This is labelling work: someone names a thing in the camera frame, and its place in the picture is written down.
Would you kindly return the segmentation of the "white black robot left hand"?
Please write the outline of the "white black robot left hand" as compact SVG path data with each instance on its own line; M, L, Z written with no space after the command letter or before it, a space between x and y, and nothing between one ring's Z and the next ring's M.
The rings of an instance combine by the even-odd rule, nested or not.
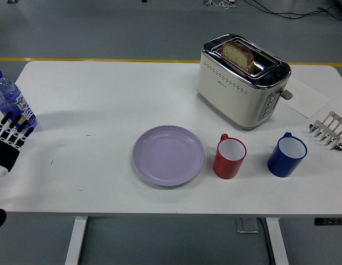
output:
M9 121L12 114L9 111L0 121L0 178L12 170L19 157L19 149L34 131L31 126L26 132L23 132L24 127L28 125L27 120L24 120L15 130L14 126L21 118L21 115L17 115L12 121Z

